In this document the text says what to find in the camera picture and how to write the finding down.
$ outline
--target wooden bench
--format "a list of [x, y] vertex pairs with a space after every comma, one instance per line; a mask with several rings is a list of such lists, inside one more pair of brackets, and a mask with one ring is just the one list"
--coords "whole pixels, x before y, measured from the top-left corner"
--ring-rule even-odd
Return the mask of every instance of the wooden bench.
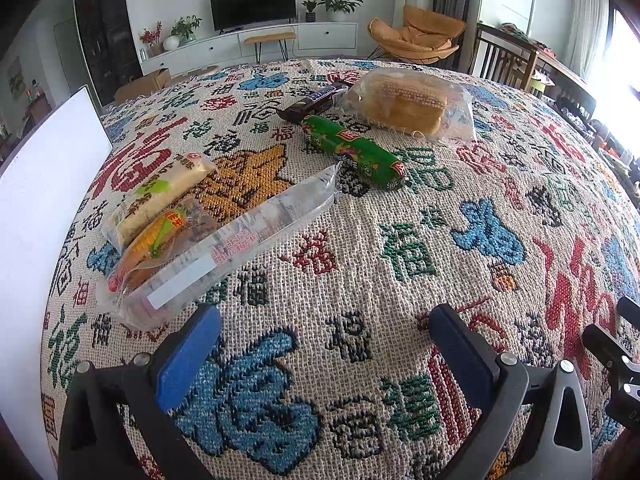
[[289, 59], [289, 50], [287, 49], [287, 40], [295, 40], [296, 33], [293, 31], [279, 32], [277, 34], [266, 34], [264, 36], [252, 36], [244, 40], [244, 44], [252, 44], [255, 48], [255, 62], [260, 63], [260, 56], [262, 55], [262, 44], [267, 41], [277, 41], [280, 45], [280, 52], [282, 53], [282, 59], [286, 61]]

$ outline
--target green wrapper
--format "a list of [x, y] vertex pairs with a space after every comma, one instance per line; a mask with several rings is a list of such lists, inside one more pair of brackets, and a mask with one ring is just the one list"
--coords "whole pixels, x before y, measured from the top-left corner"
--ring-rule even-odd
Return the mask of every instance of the green wrapper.
[[380, 187], [404, 186], [404, 164], [375, 142], [317, 115], [305, 117], [300, 124], [315, 146], [333, 153]]

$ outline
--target flat screen tv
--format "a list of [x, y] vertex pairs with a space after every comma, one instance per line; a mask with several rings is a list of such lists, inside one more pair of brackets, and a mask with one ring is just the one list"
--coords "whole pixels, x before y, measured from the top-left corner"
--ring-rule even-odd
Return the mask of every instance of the flat screen tv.
[[211, 0], [216, 30], [296, 17], [296, 0]]

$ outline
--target woven blanket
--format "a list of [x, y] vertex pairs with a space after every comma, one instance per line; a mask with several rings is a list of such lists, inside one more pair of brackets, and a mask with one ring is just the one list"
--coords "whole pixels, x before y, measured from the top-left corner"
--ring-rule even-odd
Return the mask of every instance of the woven blanket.
[[[101, 223], [143, 179], [174, 153], [201, 152], [220, 175], [200, 187], [200, 202], [229, 221], [334, 163], [276, 110], [380, 66], [462, 84], [478, 142], [429, 144], [344, 120], [400, 158], [414, 186], [385, 191], [346, 168], [337, 204], [172, 322], [142, 333], [96, 313], [95, 284], [118, 259]], [[340, 120], [335, 110], [325, 116]], [[64, 241], [42, 335], [55, 459], [78, 362], [107, 367], [153, 352], [206, 303], [220, 309], [222, 335], [170, 415], [214, 478], [434, 478], [480, 415], [426, 330], [430, 310], [448, 302], [496, 351], [536, 366], [575, 364], [599, 464], [619, 427], [604, 413], [609, 386], [580, 334], [597, 322], [638, 356], [639, 334], [615, 305], [640, 299], [640, 218], [595, 152], [537, 98], [410, 64], [302, 60], [200, 76], [102, 121], [114, 149]], [[127, 407], [120, 413], [143, 468], [161, 478], [136, 421]]]

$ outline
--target metal screw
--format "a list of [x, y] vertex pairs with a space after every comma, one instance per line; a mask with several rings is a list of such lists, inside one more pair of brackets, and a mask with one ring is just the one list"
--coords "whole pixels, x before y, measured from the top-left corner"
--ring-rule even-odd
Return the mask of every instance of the metal screw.
[[79, 374], [84, 374], [89, 371], [90, 367], [91, 367], [91, 363], [89, 361], [80, 361], [78, 363], [78, 366], [76, 367], [76, 371]]
[[518, 358], [513, 355], [511, 352], [502, 352], [500, 354], [500, 361], [507, 366], [513, 366], [518, 363]]
[[570, 374], [574, 371], [574, 364], [571, 361], [562, 359], [562, 361], [560, 361], [560, 369], [563, 372]]
[[135, 364], [136, 366], [144, 366], [148, 364], [149, 361], [151, 361], [151, 354], [148, 354], [146, 352], [140, 352], [133, 358], [133, 364]]

